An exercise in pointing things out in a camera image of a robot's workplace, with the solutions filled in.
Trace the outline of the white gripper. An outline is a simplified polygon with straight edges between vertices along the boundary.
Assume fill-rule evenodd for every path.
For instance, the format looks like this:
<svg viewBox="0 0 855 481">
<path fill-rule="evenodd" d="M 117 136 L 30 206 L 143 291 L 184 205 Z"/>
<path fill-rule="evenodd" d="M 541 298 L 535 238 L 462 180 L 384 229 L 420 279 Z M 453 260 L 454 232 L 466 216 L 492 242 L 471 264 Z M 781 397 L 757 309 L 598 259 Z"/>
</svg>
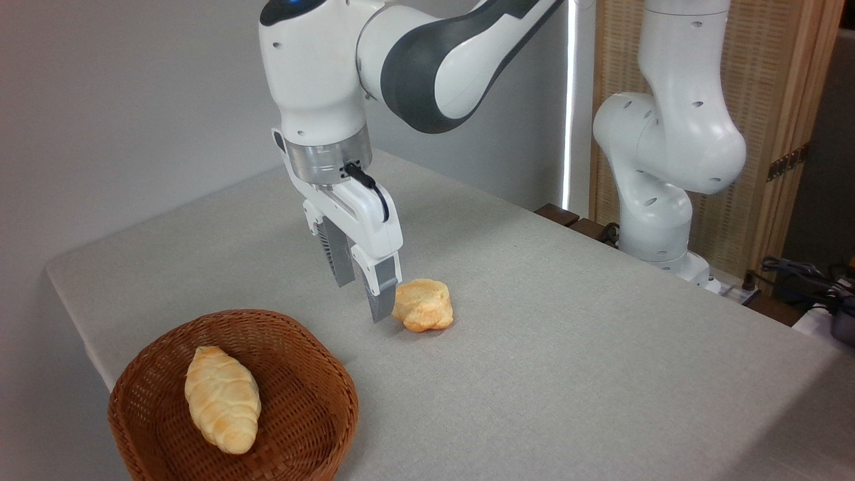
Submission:
<svg viewBox="0 0 855 481">
<path fill-rule="evenodd" d="M 271 133 L 282 145 L 281 155 L 291 183 L 305 198 L 303 213 L 309 231 L 320 241 L 337 286 L 344 287 L 355 280 L 347 234 L 355 243 L 351 255 L 363 276 L 373 322 L 387 319 L 393 314 L 396 289 L 402 280 L 398 251 L 403 246 L 403 235 L 391 195 L 376 185 L 387 202 L 384 208 L 374 189 L 351 177 L 329 188 L 303 182 L 291 166 L 281 132 L 274 128 Z"/>
</svg>

